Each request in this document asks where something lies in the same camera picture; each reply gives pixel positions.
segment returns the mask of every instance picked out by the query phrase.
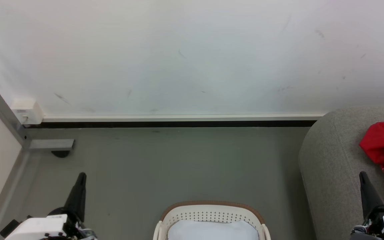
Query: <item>black rubber foot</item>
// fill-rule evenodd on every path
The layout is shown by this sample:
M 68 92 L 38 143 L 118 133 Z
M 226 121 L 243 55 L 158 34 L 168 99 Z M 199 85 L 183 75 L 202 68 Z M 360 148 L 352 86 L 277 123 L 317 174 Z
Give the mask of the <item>black rubber foot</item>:
M 51 153 L 58 158 L 65 158 L 69 155 L 70 150 L 68 150 L 68 151 L 51 151 Z

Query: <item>metal leg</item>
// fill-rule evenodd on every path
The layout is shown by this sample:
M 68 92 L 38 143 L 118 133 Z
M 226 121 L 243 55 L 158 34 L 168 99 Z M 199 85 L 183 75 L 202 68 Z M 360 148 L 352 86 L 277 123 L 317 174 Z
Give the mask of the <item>metal leg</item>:
M 74 139 L 32 139 L 1 95 L 0 119 L 7 126 L 20 145 L 23 146 L 23 149 L 49 150 L 57 152 L 57 155 L 54 153 L 57 157 L 66 157 L 67 154 L 69 154 L 69 151 L 73 149 L 73 143 L 75 142 Z

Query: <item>white cloth in basket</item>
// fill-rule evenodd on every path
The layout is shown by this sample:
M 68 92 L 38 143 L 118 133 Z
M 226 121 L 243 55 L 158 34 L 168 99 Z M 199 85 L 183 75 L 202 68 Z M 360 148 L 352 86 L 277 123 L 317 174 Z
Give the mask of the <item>white cloth in basket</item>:
M 259 234 L 247 222 L 195 222 L 180 220 L 168 231 L 168 240 L 259 240 Z

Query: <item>white plastic basket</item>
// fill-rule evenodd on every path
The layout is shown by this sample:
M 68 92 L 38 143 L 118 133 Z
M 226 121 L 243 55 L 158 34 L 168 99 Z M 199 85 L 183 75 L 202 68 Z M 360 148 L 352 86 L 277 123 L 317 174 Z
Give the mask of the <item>white plastic basket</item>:
M 162 214 L 153 240 L 167 240 L 168 230 L 180 220 L 230 223 L 244 220 L 259 234 L 259 240 L 271 240 L 268 228 L 260 214 L 250 206 L 220 201 L 190 201 L 171 205 Z

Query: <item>white electrical box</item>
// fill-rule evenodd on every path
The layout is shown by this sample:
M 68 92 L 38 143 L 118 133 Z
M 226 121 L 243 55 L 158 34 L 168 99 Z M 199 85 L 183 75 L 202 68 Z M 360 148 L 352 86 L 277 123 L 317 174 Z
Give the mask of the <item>white electrical box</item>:
M 15 99 L 11 110 L 22 124 L 40 124 L 44 114 L 34 99 Z

